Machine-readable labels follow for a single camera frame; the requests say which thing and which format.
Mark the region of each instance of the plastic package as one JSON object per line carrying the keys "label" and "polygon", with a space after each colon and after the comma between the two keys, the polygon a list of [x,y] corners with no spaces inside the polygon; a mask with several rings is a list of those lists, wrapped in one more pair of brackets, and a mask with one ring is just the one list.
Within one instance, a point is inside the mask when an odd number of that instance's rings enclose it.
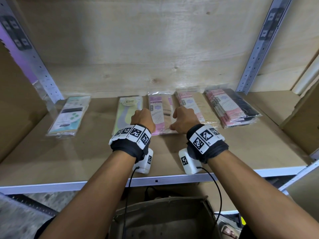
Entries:
{"label": "plastic package", "polygon": [[224,128],[248,125],[261,114],[230,88],[206,88],[205,94]]}
{"label": "plastic package", "polygon": [[200,92],[199,87],[181,88],[176,90],[176,97],[181,106],[192,108],[201,124],[220,126],[220,121],[211,106]]}
{"label": "plastic package", "polygon": [[156,125],[152,135],[177,133],[169,128],[176,121],[173,118],[175,107],[171,94],[169,91],[148,92],[149,109]]}
{"label": "plastic package", "polygon": [[131,117],[134,115],[136,110],[143,109],[143,97],[131,96],[121,97],[117,106],[116,119],[112,136],[119,130],[125,128],[131,124]]}
{"label": "plastic package", "polygon": [[47,136],[73,137],[80,127],[82,117],[89,107],[90,96],[69,97]]}

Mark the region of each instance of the fist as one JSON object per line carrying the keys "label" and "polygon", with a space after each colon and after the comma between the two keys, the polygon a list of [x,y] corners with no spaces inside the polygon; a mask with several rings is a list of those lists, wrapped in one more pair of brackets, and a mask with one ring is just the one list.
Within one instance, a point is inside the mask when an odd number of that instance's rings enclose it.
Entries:
{"label": "fist", "polygon": [[141,111],[135,111],[135,114],[131,117],[131,125],[134,124],[141,124],[147,127],[151,134],[155,132],[155,124],[152,120],[151,112],[146,108],[143,108]]}
{"label": "fist", "polygon": [[173,118],[177,120],[169,128],[181,134],[186,134],[193,126],[200,124],[194,110],[183,106],[175,109]]}

